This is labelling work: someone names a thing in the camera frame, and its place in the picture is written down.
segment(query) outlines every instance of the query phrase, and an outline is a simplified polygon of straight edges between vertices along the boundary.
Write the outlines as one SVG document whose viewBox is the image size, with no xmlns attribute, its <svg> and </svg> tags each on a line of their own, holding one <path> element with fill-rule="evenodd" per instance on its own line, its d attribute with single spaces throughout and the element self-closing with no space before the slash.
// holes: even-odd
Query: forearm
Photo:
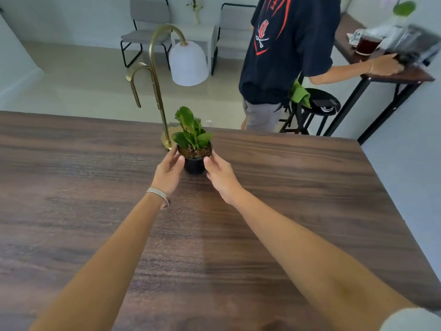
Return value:
<svg viewBox="0 0 441 331">
<path fill-rule="evenodd" d="M 263 245 L 336 329 L 378 330 L 395 311 L 413 307 L 350 255 L 250 193 L 242 190 L 235 200 Z"/>
<path fill-rule="evenodd" d="M 339 83 L 359 77 L 362 74 L 369 73 L 372 70 L 372 62 L 366 61 L 346 66 L 333 66 L 328 72 L 315 77 L 310 77 L 310 81 L 315 85 L 322 85 L 326 83 Z"/>
<path fill-rule="evenodd" d="M 162 202 L 147 193 L 29 330 L 110 330 Z"/>
</svg>

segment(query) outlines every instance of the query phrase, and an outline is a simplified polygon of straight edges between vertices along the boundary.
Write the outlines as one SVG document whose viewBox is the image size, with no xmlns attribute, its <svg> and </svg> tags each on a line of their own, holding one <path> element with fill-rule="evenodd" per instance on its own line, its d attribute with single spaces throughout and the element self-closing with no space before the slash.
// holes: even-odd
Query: white sleeve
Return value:
<svg viewBox="0 0 441 331">
<path fill-rule="evenodd" d="M 395 312 L 380 331 L 440 331 L 441 318 L 423 308 L 407 308 Z"/>
</svg>

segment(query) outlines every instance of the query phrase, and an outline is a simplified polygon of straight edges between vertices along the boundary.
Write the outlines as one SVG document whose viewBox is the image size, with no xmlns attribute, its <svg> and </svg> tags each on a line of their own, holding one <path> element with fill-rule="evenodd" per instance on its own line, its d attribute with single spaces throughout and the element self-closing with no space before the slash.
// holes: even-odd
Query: hand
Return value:
<svg viewBox="0 0 441 331">
<path fill-rule="evenodd" d="M 368 62 L 372 63 L 372 75 L 388 76 L 396 74 L 404 70 L 404 66 L 394 59 L 396 53 L 392 55 L 382 55 L 381 57 L 371 59 Z"/>
<path fill-rule="evenodd" d="M 184 163 L 185 158 L 180 155 L 175 145 L 156 168 L 151 188 L 159 189 L 170 197 L 178 187 Z"/>
<path fill-rule="evenodd" d="M 226 203 L 233 204 L 235 195 L 242 189 L 242 186 L 237 181 L 230 163 L 213 151 L 210 157 L 204 158 L 204 165 L 213 187 Z"/>
</svg>

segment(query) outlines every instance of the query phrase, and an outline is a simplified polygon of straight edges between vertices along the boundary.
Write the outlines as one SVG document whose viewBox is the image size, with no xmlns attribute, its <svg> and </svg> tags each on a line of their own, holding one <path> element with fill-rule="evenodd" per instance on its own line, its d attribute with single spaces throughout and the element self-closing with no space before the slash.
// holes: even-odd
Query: bracelet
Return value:
<svg viewBox="0 0 441 331">
<path fill-rule="evenodd" d="M 373 62 L 370 62 L 370 63 L 372 64 L 372 67 L 370 68 L 370 71 L 369 71 L 369 72 L 365 73 L 366 75 L 367 75 L 367 74 L 371 74 L 371 72 L 373 71 Z"/>
<path fill-rule="evenodd" d="M 147 193 L 153 193 L 153 194 L 159 195 L 160 197 L 162 197 L 162 198 L 167 202 L 167 205 L 166 205 L 164 208 L 161 208 L 161 210 L 165 210 L 165 209 L 167 209 L 167 208 L 170 206 L 170 203 L 172 202 L 172 201 L 167 197 L 167 194 L 165 194 L 163 191 L 160 191 L 159 189 L 156 189 L 156 188 L 149 188 L 149 189 L 147 189 L 147 191 L 146 191 L 146 194 L 147 194 Z"/>
</svg>

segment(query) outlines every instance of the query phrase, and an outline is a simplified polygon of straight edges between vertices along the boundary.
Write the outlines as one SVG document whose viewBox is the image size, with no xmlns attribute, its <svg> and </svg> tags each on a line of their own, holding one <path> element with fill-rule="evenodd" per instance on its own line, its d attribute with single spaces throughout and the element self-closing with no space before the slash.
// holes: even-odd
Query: sleeve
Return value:
<svg viewBox="0 0 441 331">
<path fill-rule="evenodd" d="M 408 308 L 395 312 L 380 331 L 439 331 L 441 318 L 423 308 Z"/>
<path fill-rule="evenodd" d="M 335 33 L 340 23 L 339 0 L 304 0 L 296 16 L 295 49 L 306 77 L 329 71 Z"/>
<path fill-rule="evenodd" d="M 263 4 L 265 3 L 265 0 L 259 0 L 259 3 L 256 6 L 256 10 L 254 11 L 253 18 L 251 19 L 251 25 L 256 26 L 256 21 L 259 18 L 260 11 L 262 10 Z"/>
</svg>

